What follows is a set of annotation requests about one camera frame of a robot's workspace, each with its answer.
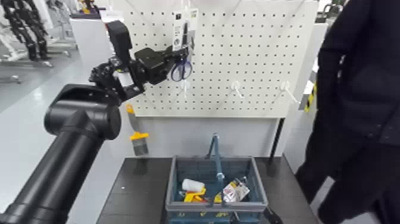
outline plastic basket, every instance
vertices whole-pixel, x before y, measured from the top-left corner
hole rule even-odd
[[[186,203],[182,201],[184,179],[205,184],[205,197],[216,194],[235,178],[246,176],[250,193],[235,203]],[[205,157],[174,157],[165,199],[169,224],[209,223],[259,223],[268,201],[253,157],[220,158],[218,136],[212,138],[209,153]]]

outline black table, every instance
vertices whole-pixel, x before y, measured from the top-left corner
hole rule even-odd
[[[284,224],[318,224],[286,159],[256,162],[270,207]],[[125,159],[97,224],[164,224],[170,167],[170,158]]]

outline basket handle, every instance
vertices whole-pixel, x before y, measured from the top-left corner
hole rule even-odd
[[[211,153],[214,148],[214,153],[215,153],[215,165],[217,166],[217,179],[218,182],[221,185],[221,199],[222,199],[222,207],[227,207],[225,201],[224,201],[224,178],[225,175],[222,172],[222,165],[221,165],[221,155],[220,155],[220,146],[218,143],[218,140],[220,139],[219,135],[217,133],[213,134],[212,140],[211,140],[211,145],[210,145],[210,150],[208,150],[208,154],[205,156],[206,159],[211,158]],[[214,200],[211,200],[210,204],[207,207],[212,207],[214,205]]]

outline yellow handle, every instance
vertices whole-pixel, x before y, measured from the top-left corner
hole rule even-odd
[[[132,104],[126,104],[126,111],[130,114],[135,114],[135,111],[133,110]]]
[[[130,140],[134,141],[134,140],[138,140],[138,139],[142,139],[142,138],[147,138],[148,136],[149,136],[149,133],[135,132],[135,134],[130,136]]]

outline white pegboard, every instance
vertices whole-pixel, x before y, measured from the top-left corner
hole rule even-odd
[[[173,11],[181,1],[119,0],[133,51],[171,45]],[[147,86],[132,99],[138,116],[285,117],[295,89],[318,2],[197,0],[200,16],[193,74],[185,99],[181,83]],[[240,82],[239,98],[230,88]]]

